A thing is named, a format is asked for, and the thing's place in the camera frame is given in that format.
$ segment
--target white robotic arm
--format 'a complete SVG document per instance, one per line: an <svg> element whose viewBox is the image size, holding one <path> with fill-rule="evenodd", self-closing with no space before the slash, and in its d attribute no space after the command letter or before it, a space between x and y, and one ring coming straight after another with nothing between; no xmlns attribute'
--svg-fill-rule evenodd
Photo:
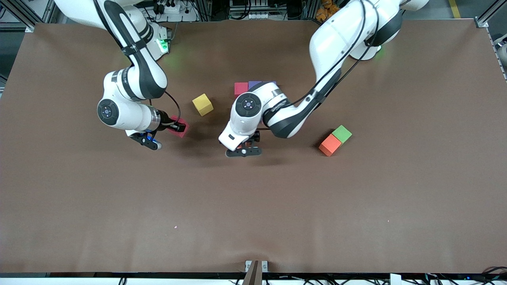
<svg viewBox="0 0 507 285"><path fill-rule="evenodd" d="M57 0L57 5L72 19L105 28L114 37L122 52L129 58L132 65L122 70L108 73L104 78L104 95L98 103L97 113L99 119L106 125L123 129L127 135L152 150L158 150L162 145L153 139L157 131L171 128L175 131L184 131L185 125L176 122L161 110L150 105L140 103L142 100L160 98L167 87L165 72L155 62L149 44L153 43L153 27L147 24L139 11L132 9L126 12L117 2L131 5L138 1L127 0L84 0L72 2L81 5L85 13L68 9L68 1ZM132 22L137 19L137 26ZM144 38L138 32L142 29ZM152 50L160 51L158 45L151 45Z"/></svg>
<svg viewBox="0 0 507 285"><path fill-rule="evenodd" d="M312 36L310 57L316 73L313 88L296 107L274 83L262 82L233 103L231 119L219 141L230 151L242 146L263 120L276 137L295 135L306 118L339 83L346 56L370 59L401 27L401 8L417 10L428 0L351 0Z"/></svg>

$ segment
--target green cube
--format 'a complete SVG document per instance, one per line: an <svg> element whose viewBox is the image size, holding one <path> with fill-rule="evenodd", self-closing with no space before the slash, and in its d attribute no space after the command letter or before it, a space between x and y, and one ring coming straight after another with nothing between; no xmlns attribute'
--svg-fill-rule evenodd
<svg viewBox="0 0 507 285"><path fill-rule="evenodd" d="M349 132L343 125L334 130L332 134L335 136L335 138L341 141L342 144L352 136L352 133Z"/></svg>

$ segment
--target blue block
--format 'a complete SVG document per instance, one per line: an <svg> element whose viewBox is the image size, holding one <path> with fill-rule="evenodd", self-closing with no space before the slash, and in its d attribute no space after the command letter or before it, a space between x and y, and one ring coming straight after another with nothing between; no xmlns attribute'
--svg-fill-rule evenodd
<svg viewBox="0 0 507 285"><path fill-rule="evenodd" d="M249 81L248 82L248 89L250 90L250 88L252 88L253 86L255 86L255 84L260 83L260 82L263 82L263 81Z"/></svg>

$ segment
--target velcro strap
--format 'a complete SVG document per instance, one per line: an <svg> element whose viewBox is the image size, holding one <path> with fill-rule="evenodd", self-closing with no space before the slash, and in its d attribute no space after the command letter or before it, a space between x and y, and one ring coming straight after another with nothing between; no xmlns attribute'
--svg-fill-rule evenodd
<svg viewBox="0 0 507 285"><path fill-rule="evenodd" d="M135 42L131 46L122 48L122 52L124 55L129 56L129 55L132 55L132 54L138 52L139 50L141 50L142 48L145 48L145 47L146 47L146 43L143 40L140 40L139 42Z"/></svg>

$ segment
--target table surface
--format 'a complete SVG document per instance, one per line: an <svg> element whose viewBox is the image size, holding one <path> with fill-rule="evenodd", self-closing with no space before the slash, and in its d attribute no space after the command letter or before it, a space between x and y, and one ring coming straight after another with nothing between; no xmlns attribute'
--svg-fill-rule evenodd
<svg viewBox="0 0 507 285"><path fill-rule="evenodd" d="M406 21L291 139L227 158L234 82L315 75L312 22L189 23L159 60L190 124L153 152L103 125L103 30L37 25L0 100L0 271L481 272L507 263L507 85L472 20ZM344 68L351 66L348 59ZM191 99L206 93L200 117ZM154 106L169 113L169 98ZM335 155L318 144L352 133Z"/></svg>

